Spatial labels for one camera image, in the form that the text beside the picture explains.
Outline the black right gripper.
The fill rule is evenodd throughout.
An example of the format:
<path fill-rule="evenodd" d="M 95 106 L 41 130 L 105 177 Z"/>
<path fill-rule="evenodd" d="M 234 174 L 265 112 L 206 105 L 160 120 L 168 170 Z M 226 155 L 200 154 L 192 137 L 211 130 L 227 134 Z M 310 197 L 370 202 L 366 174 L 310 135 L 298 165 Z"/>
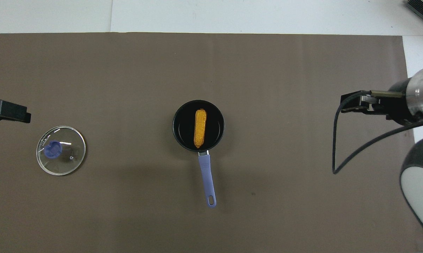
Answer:
<path fill-rule="evenodd" d="M 385 107 L 380 104 L 381 91 L 357 91 L 340 97 L 340 112 L 357 112 L 363 114 L 386 114 L 385 119 L 399 125 L 410 125 L 419 118 L 412 115 L 407 101 L 406 91 L 411 78 L 396 82 L 388 91 L 402 93 L 401 98 L 386 98 Z"/>

